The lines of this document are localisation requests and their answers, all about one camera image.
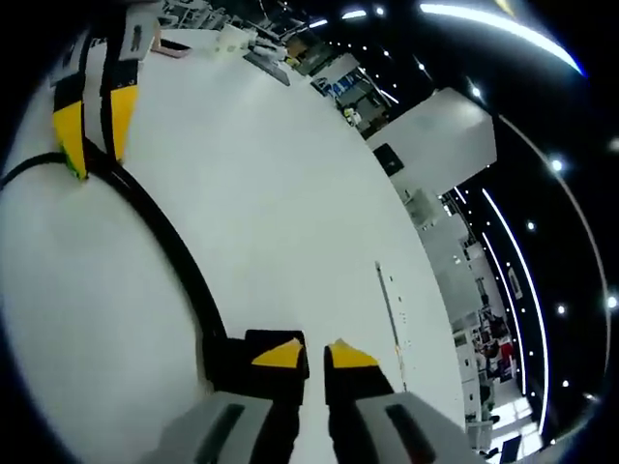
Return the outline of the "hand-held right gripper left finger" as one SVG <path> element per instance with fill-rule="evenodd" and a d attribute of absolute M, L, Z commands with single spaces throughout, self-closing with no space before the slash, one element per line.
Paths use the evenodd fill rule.
<path fill-rule="evenodd" d="M 287 463 L 310 377 L 302 336 L 226 338 L 208 345 L 213 392 L 171 422 L 161 463 Z"/>

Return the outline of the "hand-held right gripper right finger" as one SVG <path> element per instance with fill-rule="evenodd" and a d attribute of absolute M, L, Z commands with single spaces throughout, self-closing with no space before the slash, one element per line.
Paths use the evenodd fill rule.
<path fill-rule="evenodd" d="M 377 359 L 342 339 L 324 349 L 328 428 L 339 463 L 478 463 L 464 431 L 415 394 L 396 392 Z"/>

